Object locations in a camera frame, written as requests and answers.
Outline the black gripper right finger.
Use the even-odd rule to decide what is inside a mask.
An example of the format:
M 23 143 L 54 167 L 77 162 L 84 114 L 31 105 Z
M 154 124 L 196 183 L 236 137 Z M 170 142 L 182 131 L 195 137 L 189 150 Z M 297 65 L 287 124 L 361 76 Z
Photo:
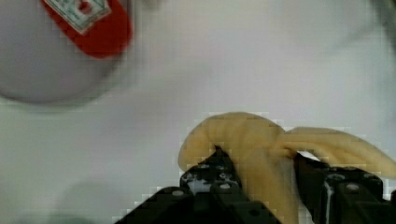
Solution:
M 293 159 L 298 194 L 315 224 L 396 224 L 383 181 L 355 167 L 333 167 L 301 154 Z

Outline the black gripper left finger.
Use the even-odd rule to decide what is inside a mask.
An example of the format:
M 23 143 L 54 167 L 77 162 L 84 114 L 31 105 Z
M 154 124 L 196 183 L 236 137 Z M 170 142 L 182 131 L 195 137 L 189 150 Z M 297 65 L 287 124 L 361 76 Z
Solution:
M 220 148 L 191 167 L 177 187 L 160 189 L 114 224 L 281 224 L 242 190 L 231 158 Z

